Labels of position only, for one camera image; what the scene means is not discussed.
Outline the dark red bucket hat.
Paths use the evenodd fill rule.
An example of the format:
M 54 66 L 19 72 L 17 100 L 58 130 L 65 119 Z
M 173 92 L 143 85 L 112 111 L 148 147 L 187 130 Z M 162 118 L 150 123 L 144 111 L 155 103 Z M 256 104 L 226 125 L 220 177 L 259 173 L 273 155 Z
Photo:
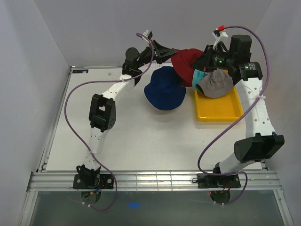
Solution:
M 203 55 L 203 51 L 195 48 L 177 49 L 177 53 L 171 56 L 171 62 L 174 70 L 182 80 L 182 86 L 191 87 L 194 74 L 194 68 L 191 64 L 197 61 Z

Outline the blue bucket hat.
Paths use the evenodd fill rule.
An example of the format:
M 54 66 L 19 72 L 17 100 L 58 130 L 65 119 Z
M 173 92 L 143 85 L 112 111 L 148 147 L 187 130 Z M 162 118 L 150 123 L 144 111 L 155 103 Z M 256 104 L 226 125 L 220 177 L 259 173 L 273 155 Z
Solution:
M 146 99 L 157 109 L 171 111 L 184 101 L 186 88 L 173 67 L 163 66 L 155 70 L 144 88 Z

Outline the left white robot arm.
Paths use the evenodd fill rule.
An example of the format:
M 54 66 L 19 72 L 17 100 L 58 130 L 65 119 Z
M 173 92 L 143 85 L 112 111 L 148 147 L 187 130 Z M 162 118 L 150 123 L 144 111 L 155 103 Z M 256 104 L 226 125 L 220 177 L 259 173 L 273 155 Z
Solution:
M 113 84 L 104 93 L 92 96 L 88 116 L 91 126 L 88 145 L 91 151 L 88 151 L 83 164 L 76 167 L 81 180 L 89 188 L 97 187 L 100 182 L 98 174 L 101 166 L 96 162 L 95 157 L 102 152 L 105 138 L 116 122 L 116 103 L 140 81 L 140 78 L 137 77 L 142 73 L 140 67 L 153 60 L 162 64 L 177 53 L 177 50 L 164 47 L 155 40 L 152 40 L 151 43 L 154 52 L 150 47 L 146 47 L 141 53 L 134 47 L 128 48 L 125 53 L 125 62 L 122 65 L 120 82 Z

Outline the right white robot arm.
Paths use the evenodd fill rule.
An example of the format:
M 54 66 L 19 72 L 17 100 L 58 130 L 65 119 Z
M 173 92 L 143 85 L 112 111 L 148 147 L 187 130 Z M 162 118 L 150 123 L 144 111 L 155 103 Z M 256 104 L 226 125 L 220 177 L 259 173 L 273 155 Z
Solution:
M 246 123 L 246 137 L 234 143 L 233 153 L 216 165 L 217 172 L 202 173 L 212 176 L 218 187 L 225 186 L 232 175 L 256 162 L 271 158 L 285 143 L 284 136 L 278 135 L 270 122 L 263 95 L 268 80 L 263 80 L 261 66 L 251 61 L 252 39 L 249 35 L 233 35 L 229 50 L 220 41 L 207 45 L 203 55 L 191 66 L 205 72 L 225 69 L 233 80 L 243 115 L 219 134 L 214 141 L 233 128 L 238 122 Z

